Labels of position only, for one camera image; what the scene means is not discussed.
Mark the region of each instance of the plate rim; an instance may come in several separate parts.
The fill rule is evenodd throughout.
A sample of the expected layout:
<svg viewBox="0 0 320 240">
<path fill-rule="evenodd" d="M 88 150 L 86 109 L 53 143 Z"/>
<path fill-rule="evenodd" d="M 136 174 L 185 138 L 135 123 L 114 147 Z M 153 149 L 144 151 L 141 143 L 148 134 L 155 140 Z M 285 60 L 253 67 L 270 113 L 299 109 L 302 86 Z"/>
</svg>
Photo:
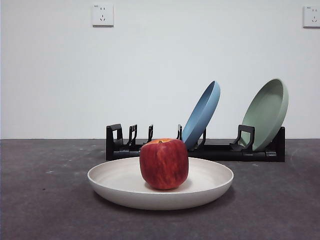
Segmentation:
<svg viewBox="0 0 320 240">
<path fill-rule="evenodd" d="M 114 161 L 123 161 L 123 160 L 128 160 L 128 159 L 137 159 L 137 158 L 139 158 L 139 157 L 138 157 L 138 156 L 126 157 L 126 158 L 121 158 L 121 159 L 116 159 L 116 160 L 111 160 L 111 161 L 107 161 L 107 162 L 100 163 L 100 164 L 92 167 L 92 168 L 87 172 L 87 178 L 88 178 L 89 182 L 91 182 L 91 183 L 93 183 L 93 184 L 95 184 L 95 185 L 98 185 L 99 187 L 102 187 L 102 188 L 105 188 L 105 189 L 109 189 L 109 190 L 112 190 L 112 191 L 119 191 L 119 192 L 125 192 L 125 193 L 133 193 L 133 194 L 144 194 L 144 195 L 183 195 L 183 194 L 198 194 L 198 193 L 204 193 L 204 192 L 209 192 L 209 191 L 212 191 L 212 190 L 219 189 L 219 188 L 221 188 L 221 187 L 224 187 L 224 186 L 232 183 L 233 180 L 234 180 L 234 177 L 235 177 L 234 172 L 233 172 L 230 168 L 228 168 L 227 166 L 225 166 L 225 165 L 223 165 L 223 164 L 221 164 L 221 163 L 218 163 L 218 162 L 216 162 L 216 161 L 210 161 L 210 160 L 206 160 L 206 159 L 202 159 L 202 158 L 197 158 L 197 157 L 188 157 L 188 158 L 189 158 L 189 159 L 196 159 L 196 160 L 201 160 L 201 161 L 209 162 L 209 163 L 211 163 L 211 164 L 214 163 L 214 164 L 216 164 L 216 165 L 220 165 L 221 167 L 226 168 L 226 169 L 231 173 L 231 178 L 230 178 L 228 181 L 226 181 L 226 182 L 224 182 L 224 183 L 222 183 L 222 184 L 220 184 L 220 185 L 218 185 L 218 186 L 216 186 L 216 187 L 214 187 L 214 188 L 210 188 L 210 189 L 206 189 L 206 190 L 189 191 L 189 192 L 183 192 L 183 191 L 176 191 L 176 192 L 173 191 L 173 192 L 172 192 L 172 191 L 170 191 L 171 189 L 169 189 L 169 191 L 168 191 L 168 190 L 157 190 L 157 189 L 155 189 L 154 192 L 142 192 L 142 191 L 129 191 L 129 190 L 121 190 L 121 189 L 110 188 L 110 187 L 107 187 L 107 186 L 105 186 L 105 185 L 102 185 L 102 184 L 96 182 L 95 180 L 93 180 L 93 179 L 90 177 L 90 172 L 93 171 L 95 168 L 98 168 L 98 167 L 101 166 L 101 165 L 105 165 L 105 164 L 108 164 L 108 163 L 112 163 L 112 162 L 114 162 Z"/>
</svg>

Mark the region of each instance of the gray floor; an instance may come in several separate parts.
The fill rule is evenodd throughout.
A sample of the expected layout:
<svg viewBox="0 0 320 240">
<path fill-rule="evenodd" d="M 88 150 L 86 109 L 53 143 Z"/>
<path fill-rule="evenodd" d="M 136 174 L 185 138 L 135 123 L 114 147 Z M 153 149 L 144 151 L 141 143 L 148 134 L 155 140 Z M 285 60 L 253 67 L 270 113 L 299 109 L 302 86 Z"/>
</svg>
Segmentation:
<svg viewBox="0 0 320 240">
<path fill-rule="evenodd" d="M 286 141 L 286 162 L 221 162 L 231 188 L 209 204 L 146 211 L 94 193 L 105 141 L 2 140 L 1 239 L 320 239 L 320 139 Z"/>
</svg>

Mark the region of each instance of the white wall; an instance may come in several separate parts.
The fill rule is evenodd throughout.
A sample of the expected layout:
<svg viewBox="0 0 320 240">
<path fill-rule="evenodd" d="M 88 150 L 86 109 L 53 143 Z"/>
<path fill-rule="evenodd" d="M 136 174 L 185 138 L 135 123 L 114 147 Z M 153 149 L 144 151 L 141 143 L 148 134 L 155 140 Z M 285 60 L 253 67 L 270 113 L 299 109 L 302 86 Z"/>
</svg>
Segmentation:
<svg viewBox="0 0 320 240">
<path fill-rule="evenodd" d="M 91 26 L 94 0 L 1 1 L 1 138 L 175 137 L 208 84 L 221 97 L 209 138 L 235 138 L 257 91 L 289 91 L 288 138 L 320 138 L 319 0 L 114 0 L 115 27 Z"/>
</svg>

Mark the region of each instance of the white plate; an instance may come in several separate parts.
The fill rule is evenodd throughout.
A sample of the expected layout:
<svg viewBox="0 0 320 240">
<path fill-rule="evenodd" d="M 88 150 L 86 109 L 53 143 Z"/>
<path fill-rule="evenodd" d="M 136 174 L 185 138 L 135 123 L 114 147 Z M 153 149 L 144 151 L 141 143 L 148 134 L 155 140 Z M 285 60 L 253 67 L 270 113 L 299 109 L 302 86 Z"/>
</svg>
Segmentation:
<svg viewBox="0 0 320 240">
<path fill-rule="evenodd" d="M 207 204 L 231 186 L 234 173 L 214 161 L 189 157 L 186 181 L 171 190 L 151 188 L 142 178 L 139 157 L 113 160 L 89 170 L 88 179 L 101 197 L 145 210 L 177 210 Z"/>
</svg>

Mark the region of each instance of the plate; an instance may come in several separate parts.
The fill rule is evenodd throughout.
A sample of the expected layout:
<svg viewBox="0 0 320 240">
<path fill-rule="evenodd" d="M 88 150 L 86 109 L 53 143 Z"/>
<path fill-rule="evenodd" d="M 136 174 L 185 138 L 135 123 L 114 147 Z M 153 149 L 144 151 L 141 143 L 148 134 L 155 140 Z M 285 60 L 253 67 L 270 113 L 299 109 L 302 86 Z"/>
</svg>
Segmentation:
<svg viewBox="0 0 320 240">
<path fill-rule="evenodd" d="M 122 206 L 144 210 L 178 210 L 207 204 L 231 186 L 234 174 L 226 166 L 189 157 L 186 181 L 171 190 L 151 188 L 142 178 L 139 157 L 97 165 L 87 177 L 101 197 Z"/>
<path fill-rule="evenodd" d="M 187 149 L 194 147 L 210 119 L 212 118 L 220 98 L 220 86 L 216 81 L 210 83 L 195 105 L 182 131 L 182 141 Z"/>
<path fill-rule="evenodd" d="M 252 100 L 242 125 L 255 128 L 253 151 L 263 150 L 277 135 L 284 122 L 289 104 L 287 87 L 280 79 L 267 82 Z M 240 144 L 246 145 L 249 134 L 242 134 Z"/>
</svg>

